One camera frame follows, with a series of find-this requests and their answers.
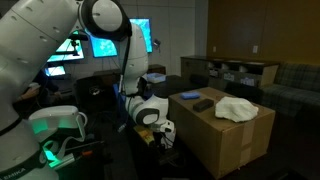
white cloth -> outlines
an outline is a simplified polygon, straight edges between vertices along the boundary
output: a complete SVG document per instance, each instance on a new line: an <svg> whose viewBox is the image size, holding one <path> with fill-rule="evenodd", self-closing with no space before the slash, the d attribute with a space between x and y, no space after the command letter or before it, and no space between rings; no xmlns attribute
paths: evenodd
<svg viewBox="0 0 320 180"><path fill-rule="evenodd" d="M215 108L218 118L226 118L234 122L249 121L257 116L259 108L243 98L224 97Z"/></svg>

black device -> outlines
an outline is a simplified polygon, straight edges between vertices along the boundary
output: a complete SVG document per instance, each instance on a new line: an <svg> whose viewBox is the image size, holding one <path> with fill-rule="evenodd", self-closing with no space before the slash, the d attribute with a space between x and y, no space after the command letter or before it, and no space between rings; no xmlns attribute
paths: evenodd
<svg viewBox="0 0 320 180"><path fill-rule="evenodd" d="M212 107L214 102L211 99L204 99L193 105L193 110L197 112L202 112L210 107Z"/></svg>

gray sofa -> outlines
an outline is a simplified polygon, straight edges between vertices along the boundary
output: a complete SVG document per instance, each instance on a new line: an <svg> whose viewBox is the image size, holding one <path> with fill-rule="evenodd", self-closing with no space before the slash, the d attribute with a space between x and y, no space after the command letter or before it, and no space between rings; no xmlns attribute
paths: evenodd
<svg viewBox="0 0 320 180"><path fill-rule="evenodd" d="M291 117L310 105L320 110L320 66L281 64L274 84L263 92L262 105Z"/></svg>

monitor screen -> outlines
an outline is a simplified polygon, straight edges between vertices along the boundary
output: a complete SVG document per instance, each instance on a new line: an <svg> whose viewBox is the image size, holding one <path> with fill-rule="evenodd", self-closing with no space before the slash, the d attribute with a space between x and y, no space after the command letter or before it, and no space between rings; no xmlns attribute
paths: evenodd
<svg viewBox="0 0 320 180"><path fill-rule="evenodd" d="M147 52L152 52L152 39L150 19L130 19L131 23L140 26L146 42ZM116 56L117 49L111 40L96 38L90 35L93 57L102 58L108 56Z"/></svg>
<svg viewBox="0 0 320 180"><path fill-rule="evenodd" d="M78 52L78 56L75 56L73 54L65 54L65 55L52 55L47 62L56 62L56 61L69 61L69 60L78 60L83 59L84 54L81 46L80 40L76 40L76 43L78 46L76 46L76 50ZM61 46L56 50L56 52L62 52L62 51L73 51L73 47L71 45L71 39L66 39Z"/></svg>
<svg viewBox="0 0 320 180"><path fill-rule="evenodd" d="M45 69L45 72L47 76L59 76L66 74L63 66L49 67Z"/></svg>

brown cardboard box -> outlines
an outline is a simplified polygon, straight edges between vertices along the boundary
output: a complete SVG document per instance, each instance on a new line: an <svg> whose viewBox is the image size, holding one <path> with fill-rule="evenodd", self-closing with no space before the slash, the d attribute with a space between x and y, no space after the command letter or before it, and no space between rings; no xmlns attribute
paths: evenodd
<svg viewBox="0 0 320 180"><path fill-rule="evenodd" d="M180 94L169 97L170 120L176 125L177 136L216 179L266 154L273 110L255 104L259 112L251 121L218 119L214 107L198 113L192 109L193 104L204 98L216 104L222 97L232 96L209 87L195 91L200 93L200 99L183 100Z"/></svg>

